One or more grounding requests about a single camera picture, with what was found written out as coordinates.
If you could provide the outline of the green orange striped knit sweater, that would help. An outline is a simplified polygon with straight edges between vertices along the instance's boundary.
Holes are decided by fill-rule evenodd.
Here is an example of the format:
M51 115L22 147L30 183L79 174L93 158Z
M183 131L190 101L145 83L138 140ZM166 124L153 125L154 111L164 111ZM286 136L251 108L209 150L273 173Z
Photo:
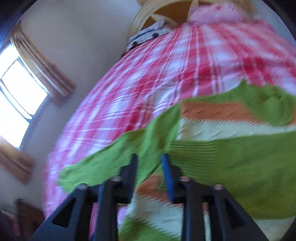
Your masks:
M132 153L139 158L137 190L121 240L181 238L183 211L168 200L164 153L191 179L224 185L269 240L280 240L295 218L295 97L275 86L240 82L229 92L184 99L64 168L59 184L66 191L99 184Z

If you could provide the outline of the dark wooden furniture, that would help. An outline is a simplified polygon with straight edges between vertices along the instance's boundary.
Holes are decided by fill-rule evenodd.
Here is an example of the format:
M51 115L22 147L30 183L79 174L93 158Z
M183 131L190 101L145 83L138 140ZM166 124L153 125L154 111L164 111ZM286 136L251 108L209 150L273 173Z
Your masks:
M22 199L17 199L15 204L20 239L30 240L31 236L45 220L43 211L28 204Z

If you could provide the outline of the tan window curtain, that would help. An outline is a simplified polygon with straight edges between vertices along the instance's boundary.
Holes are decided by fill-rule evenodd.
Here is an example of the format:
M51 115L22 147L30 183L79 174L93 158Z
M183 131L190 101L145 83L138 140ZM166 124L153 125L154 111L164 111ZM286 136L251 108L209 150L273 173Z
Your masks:
M14 25L10 31L10 41L30 73L44 86L51 100L62 105L76 89L76 84L36 48L20 24Z

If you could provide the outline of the bright window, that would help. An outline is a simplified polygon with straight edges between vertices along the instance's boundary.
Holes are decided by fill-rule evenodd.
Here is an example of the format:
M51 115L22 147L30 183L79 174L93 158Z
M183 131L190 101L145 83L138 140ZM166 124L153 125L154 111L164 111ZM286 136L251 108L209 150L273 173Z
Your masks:
M1 50L1 137L24 148L48 102L43 85L23 63L16 48Z

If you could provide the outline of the red white plaid bedspread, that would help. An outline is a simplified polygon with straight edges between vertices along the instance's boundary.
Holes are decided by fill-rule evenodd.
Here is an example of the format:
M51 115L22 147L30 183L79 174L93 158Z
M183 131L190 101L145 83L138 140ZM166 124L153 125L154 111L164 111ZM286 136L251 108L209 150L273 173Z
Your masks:
M85 183L66 191L59 184L64 168L146 128L184 99L229 92L240 82L275 86L295 97L295 47L262 21L191 23L126 53L77 108L48 158L45 216Z

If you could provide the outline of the grey patterned pillow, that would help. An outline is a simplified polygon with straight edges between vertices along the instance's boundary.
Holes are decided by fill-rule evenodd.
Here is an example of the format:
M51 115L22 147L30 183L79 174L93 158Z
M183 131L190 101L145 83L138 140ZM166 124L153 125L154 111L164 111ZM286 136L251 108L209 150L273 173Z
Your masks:
M148 40L156 39L159 36L165 35L172 29L173 28L171 25L165 19L160 19L151 26L130 37L128 39L128 45L125 51L128 52L138 45L147 42Z

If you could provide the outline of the cream wooden headboard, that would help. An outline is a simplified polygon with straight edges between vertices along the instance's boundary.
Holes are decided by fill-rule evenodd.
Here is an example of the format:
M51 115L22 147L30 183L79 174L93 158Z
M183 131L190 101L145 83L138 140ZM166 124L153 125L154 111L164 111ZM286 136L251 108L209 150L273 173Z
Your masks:
M194 8L211 3L211 1L147 1L134 16L127 39L160 19L165 19L177 27L189 21L190 11Z

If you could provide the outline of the pink floral pillow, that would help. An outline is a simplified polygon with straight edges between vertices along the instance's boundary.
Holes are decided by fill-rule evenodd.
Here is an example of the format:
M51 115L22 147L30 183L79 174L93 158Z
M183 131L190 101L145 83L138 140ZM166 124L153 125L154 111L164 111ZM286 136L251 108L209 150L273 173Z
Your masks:
M245 12L237 8L230 2L203 4L199 6L191 5L188 13L189 23L195 25L211 23L239 23L246 19Z

